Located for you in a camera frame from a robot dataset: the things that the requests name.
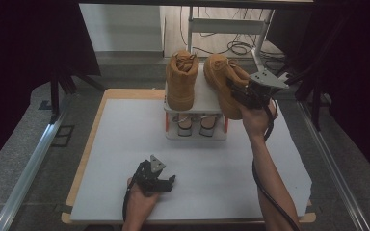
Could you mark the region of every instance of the boot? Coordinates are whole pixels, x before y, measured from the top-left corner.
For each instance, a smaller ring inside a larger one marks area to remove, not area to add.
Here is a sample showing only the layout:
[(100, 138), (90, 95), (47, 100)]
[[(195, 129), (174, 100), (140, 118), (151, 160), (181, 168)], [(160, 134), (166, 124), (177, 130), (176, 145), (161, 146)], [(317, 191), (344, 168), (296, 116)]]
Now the boot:
[(203, 67), (206, 82), (218, 94), (219, 106), (227, 118), (241, 119), (242, 113), (239, 102), (231, 96), (231, 89), (226, 84), (226, 79), (233, 81), (239, 87), (248, 85), (249, 74), (239, 67), (235, 61), (230, 61), (220, 54), (209, 56)]
[(187, 111), (194, 105), (194, 85), (199, 58), (188, 51), (178, 51), (167, 65), (167, 103), (171, 109)]

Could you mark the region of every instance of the gray carpet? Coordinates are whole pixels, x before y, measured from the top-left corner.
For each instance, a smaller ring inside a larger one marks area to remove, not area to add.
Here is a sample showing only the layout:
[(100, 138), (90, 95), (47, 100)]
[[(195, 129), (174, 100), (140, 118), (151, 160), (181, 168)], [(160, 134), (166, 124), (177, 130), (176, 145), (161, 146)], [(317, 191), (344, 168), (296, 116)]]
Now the gray carpet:
[[(249, 61), (240, 64), (249, 72), (254, 67)], [(163, 64), (103, 65), (102, 77), (95, 80), (108, 88), (162, 89), (165, 86)], [(84, 230), (84, 225), (67, 225), (61, 222), (61, 205), (65, 204), (68, 191), (79, 165), (79, 161), (93, 120), (98, 109), (102, 92), (75, 79), (78, 86), (73, 96), (61, 133), (71, 131), (70, 139), (58, 137), (49, 148), (46, 158), (33, 185), (13, 221), (11, 230)], [(277, 94), (294, 143), (302, 156), (312, 181), (312, 206), (308, 212), (315, 212), (315, 222), (303, 225), (304, 230), (356, 230), (340, 198), (324, 161), (312, 140), (304, 118), (294, 99), (295, 88)], [(34, 90), (31, 106), (22, 121), (0, 153), (0, 210), (6, 202), (25, 167), (50, 118), (50, 111), (39, 110), (42, 101), (49, 100), (48, 85)], [(334, 122), (328, 108), (321, 110), (322, 133), (336, 162), (347, 179), (370, 223), (370, 166), (362, 153)], [(263, 226), (251, 224), (235, 225), (174, 225), (147, 226), (144, 230), (264, 230)]]

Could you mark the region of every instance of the shoe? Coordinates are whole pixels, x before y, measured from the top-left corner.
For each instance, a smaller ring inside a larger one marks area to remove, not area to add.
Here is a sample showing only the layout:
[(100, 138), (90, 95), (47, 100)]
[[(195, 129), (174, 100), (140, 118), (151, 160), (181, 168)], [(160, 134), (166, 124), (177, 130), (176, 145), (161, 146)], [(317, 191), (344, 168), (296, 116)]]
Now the shoe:
[(199, 133), (205, 137), (212, 137), (215, 132), (216, 121), (218, 115), (203, 115), (200, 118), (200, 130)]
[(192, 135), (192, 116), (191, 114), (178, 114), (173, 118), (173, 122), (178, 123), (178, 136), (189, 137)]
[(239, 102), (232, 97), (231, 88), (226, 81), (231, 80), (233, 84), (243, 88), (248, 85), (249, 74), (239, 67), (236, 61), (230, 61), (220, 54), (213, 54), (206, 59), (203, 73), (206, 82), (218, 94), (219, 106), (224, 115), (234, 120), (242, 119)]
[(173, 55), (166, 68), (167, 103), (176, 111), (187, 111), (194, 105), (194, 85), (199, 58), (186, 50)]

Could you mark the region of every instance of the white wall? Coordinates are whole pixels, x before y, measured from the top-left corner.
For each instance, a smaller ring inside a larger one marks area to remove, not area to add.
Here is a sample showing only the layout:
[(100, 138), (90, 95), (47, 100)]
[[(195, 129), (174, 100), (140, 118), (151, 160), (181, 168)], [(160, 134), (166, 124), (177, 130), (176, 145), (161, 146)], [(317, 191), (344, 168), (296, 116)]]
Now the white wall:
[(80, 4), (94, 51), (163, 51), (159, 6)]

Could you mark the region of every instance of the wooden floor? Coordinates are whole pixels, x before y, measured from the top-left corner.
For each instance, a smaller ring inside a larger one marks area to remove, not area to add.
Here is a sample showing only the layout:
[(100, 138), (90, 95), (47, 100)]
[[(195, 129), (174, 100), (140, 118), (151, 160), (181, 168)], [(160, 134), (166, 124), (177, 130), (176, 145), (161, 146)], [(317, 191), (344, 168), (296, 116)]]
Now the wooden floor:
[[(258, 20), (264, 19), (269, 13), (268, 10), (260, 9), (233, 9), (233, 8), (205, 8), (205, 7), (194, 7), (194, 17), (202, 18), (224, 18), (224, 19), (251, 19)], [(165, 57), (171, 56), (177, 50), (185, 49), (186, 43), (188, 42), (188, 16), (189, 7), (162, 7), (162, 13), (166, 18), (165, 28), (165, 45), (164, 54)], [(208, 57), (209, 53), (198, 50), (197, 48), (203, 49), (211, 53), (220, 53), (227, 50), (229, 42), (234, 40), (245, 42), (249, 45), (253, 45), (255, 36), (248, 35), (230, 35), (230, 34), (215, 34), (207, 36), (206, 33), (193, 33), (192, 44), (194, 51), (200, 57)], [(226, 51), (224, 55), (229, 58), (252, 58), (251, 52), (249, 52), (248, 46), (247, 51), (243, 49), (235, 48), (236, 52), (247, 53), (245, 55), (237, 55), (232, 51)], [(274, 47), (269, 41), (265, 41), (262, 47), (262, 51), (279, 53), (280, 51)]]

